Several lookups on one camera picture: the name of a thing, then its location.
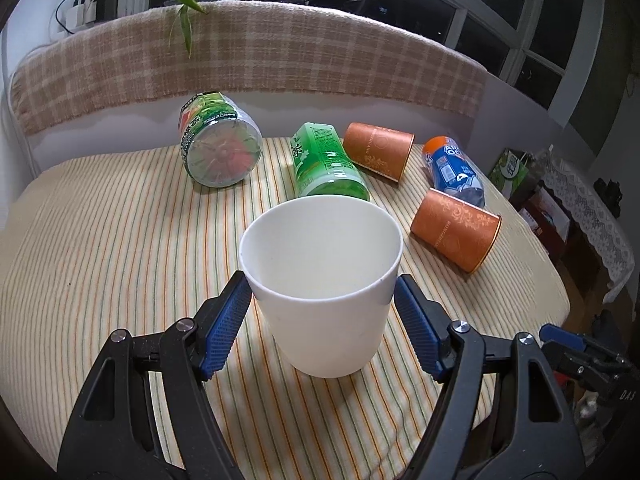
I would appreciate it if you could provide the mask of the near orange paper cup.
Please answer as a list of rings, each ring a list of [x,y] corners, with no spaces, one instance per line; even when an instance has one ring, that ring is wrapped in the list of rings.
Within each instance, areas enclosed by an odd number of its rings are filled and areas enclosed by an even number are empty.
[[[463,272],[472,274],[494,246],[501,225],[500,216],[430,188],[410,231]]]

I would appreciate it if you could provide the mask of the orange paper cup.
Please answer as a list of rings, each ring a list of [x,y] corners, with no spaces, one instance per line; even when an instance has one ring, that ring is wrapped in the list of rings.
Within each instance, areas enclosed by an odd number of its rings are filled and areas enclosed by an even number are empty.
[[[430,188],[410,231],[463,272],[472,274],[494,246],[501,225],[500,216]]]
[[[354,164],[399,183],[413,141],[413,133],[351,122],[345,131],[343,148]]]

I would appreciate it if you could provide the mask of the far orange paper cup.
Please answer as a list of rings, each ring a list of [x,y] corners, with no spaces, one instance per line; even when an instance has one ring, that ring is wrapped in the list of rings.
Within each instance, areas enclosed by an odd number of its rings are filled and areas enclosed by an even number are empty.
[[[399,183],[413,141],[413,133],[351,122],[345,131],[343,148],[354,164]]]

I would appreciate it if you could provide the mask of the white lace cloth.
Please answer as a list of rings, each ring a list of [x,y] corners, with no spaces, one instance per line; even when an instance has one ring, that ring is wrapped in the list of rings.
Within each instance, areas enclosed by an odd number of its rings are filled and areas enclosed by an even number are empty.
[[[634,251],[622,227],[582,172],[552,153],[540,156],[542,182],[561,201],[608,271],[604,304],[612,304],[634,273]]]

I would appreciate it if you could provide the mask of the dark red box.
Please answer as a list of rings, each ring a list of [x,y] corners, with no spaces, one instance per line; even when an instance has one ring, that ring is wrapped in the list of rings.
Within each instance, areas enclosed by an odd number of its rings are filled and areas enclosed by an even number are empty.
[[[537,185],[518,213],[544,246],[551,261],[560,260],[567,248],[570,217],[547,188]]]

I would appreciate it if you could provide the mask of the green white carton box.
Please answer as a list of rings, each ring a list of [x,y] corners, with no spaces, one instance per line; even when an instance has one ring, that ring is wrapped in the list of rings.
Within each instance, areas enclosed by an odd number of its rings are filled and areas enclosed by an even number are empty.
[[[529,159],[529,152],[505,148],[489,171],[489,181],[507,200],[510,200],[527,176]]]

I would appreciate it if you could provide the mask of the green plastic bottle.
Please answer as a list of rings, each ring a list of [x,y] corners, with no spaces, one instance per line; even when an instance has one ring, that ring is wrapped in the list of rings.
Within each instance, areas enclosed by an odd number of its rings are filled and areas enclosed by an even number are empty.
[[[332,125],[305,122],[292,136],[290,148],[300,197],[343,195],[370,200],[367,185]]]

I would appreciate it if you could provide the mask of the clear fruit-label jar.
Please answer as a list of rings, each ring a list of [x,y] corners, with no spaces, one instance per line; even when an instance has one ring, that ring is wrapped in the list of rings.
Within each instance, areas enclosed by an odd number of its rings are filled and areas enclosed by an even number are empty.
[[[183,105],[178,123],[186,173],[206,188],[242,181],[262,156],[262,133],[225,94],[201,92]]]

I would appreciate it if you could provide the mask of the plaid beige backrest cloth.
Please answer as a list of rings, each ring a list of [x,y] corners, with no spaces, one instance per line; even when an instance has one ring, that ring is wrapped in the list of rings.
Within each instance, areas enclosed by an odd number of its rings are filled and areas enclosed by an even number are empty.
[[[487,70],[370,18],[265,1],[209,3],[184,41],[172,6],[78,32],[24,58],[10,104],[25,136],[99,110],[200,91],[365,96],[474,117]]]

